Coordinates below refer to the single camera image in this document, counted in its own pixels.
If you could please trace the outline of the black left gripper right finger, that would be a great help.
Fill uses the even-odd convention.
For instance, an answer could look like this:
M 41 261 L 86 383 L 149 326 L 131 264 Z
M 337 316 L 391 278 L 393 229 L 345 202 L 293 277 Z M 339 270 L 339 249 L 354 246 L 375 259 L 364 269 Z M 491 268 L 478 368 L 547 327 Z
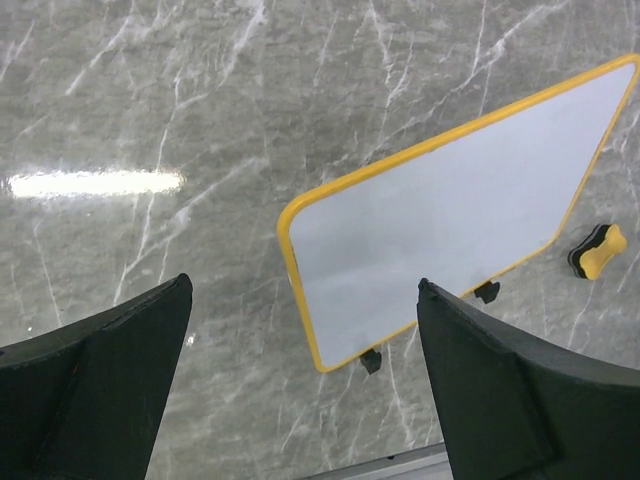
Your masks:
M 638 478 L 637 370 L 549 343 L 427 279 L 418 289 L 454 478 Z

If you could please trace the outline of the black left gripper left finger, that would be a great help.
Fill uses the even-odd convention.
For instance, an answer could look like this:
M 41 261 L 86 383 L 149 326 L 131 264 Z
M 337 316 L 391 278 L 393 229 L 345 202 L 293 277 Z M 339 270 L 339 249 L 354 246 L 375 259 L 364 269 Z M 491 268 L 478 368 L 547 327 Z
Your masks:
M 145 477 L 192 310 L 186 274 L 1 349 L 4 479 Z

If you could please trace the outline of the yellow handled eraser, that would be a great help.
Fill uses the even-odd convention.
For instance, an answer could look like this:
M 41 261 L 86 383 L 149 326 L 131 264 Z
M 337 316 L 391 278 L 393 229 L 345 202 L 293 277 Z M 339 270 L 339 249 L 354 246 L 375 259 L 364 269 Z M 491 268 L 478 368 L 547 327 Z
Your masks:
M 599 224 L 568 253 L 567 261 L 578 278 L 594 281 L 626 248 L 627 239 L 617 224 Z

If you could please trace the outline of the yellow framed whiteboard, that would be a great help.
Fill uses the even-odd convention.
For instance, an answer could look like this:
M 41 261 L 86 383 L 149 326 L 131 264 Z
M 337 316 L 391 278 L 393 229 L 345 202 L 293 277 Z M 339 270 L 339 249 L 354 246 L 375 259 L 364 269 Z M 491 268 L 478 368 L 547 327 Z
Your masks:
M 411 328 L 561 233 L 634 86 L 627 54 L 295 197 L 277 237 L 315 368 Z

